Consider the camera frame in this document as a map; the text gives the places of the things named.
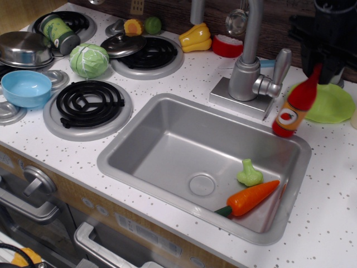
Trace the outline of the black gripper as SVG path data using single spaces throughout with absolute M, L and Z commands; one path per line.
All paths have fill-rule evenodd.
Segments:
M 356 65 L 356 15 L 294 15 L 289 21 L 289 35 L 301 44 L 302 70 L 307 77 L 319 64 L 319 84 L 329 84 L 345 65 Z M 340 60 L 327 60 L 331 56 Z

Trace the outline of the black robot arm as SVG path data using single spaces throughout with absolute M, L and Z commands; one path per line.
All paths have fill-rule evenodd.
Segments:
M 356 70 L 356 1 L 314 1 L 313 17 L 289 18 L 288 34 L 301 45 L 306 76 L 321 64 L 319 84 L 328 84 L 344 67 Z

